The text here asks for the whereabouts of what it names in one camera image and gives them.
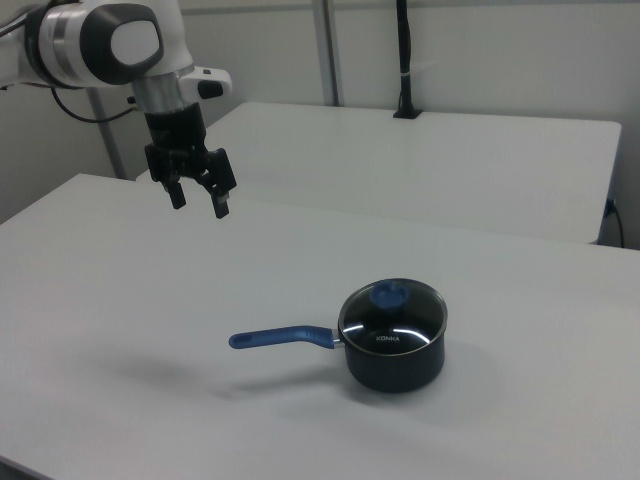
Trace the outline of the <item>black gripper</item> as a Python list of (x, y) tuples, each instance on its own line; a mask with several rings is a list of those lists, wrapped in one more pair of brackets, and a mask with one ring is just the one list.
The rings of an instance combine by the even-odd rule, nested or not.
[(160, 183), (178, 210), (186, 205), (180, 175), (197, 175), (210, 195), (217, 219), (229, 214), (230, 191), (237, 186), (227, 152), (207, 151), (206, 127), (198, 103), (168, 113), (146, 114), (152, 142), (145, 146), (151, 179)]

